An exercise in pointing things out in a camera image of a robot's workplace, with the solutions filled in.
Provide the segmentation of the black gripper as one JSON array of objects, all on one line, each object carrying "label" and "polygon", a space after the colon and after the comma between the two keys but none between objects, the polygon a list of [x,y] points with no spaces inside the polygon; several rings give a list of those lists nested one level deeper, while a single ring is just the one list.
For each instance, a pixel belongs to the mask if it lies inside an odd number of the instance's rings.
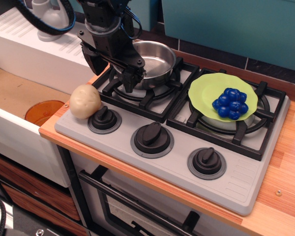
[{"label": "black gripper", "polygon": [[124,62],[123,54],[133,40],[125,31],[123,21],[113,21],[107,28],[85,21],[85,27],[84,31],[78,33],[78,37],[82,41],[82,52],[92,72],[100,75],[109,63],[114,65],[125,92],[132,93],[146,71],[143,67],[127,67]]}]

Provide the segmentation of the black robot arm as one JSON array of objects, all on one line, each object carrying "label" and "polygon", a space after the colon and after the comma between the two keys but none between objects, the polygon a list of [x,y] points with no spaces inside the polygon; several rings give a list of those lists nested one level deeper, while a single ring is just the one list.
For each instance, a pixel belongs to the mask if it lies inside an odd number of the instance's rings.
[{"label": "black robot arm", "polygon": [[126,0],[82,0],[80,4],[86,30],[78,36],[89,67],[100,75],[108,64],[116,66],[126,92],[131,93],[145,74],[145,61],[133,45],[142,33],[134,31],[133,23],[140,20]]}]

